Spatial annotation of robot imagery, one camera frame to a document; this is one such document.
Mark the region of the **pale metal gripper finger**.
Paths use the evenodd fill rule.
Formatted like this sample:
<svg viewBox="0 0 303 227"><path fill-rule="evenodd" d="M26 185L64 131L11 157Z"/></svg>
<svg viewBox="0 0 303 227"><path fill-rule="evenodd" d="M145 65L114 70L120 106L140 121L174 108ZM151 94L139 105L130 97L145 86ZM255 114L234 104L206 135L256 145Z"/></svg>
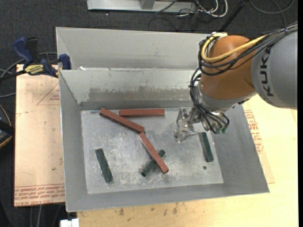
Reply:
<svg viewBox="0 0 303 227"><path fill-rule="evenodd" d="M189 136L195 135L196 132L192 128L178 129L177 130L177 143L181 143Z"/></svg>
<svg viewBox="0 0 303 227"><path fill-rule="evenodd" d="M187 136L187 123L177 123L177 127L174 130L175 138L184 138Z"/></svg>

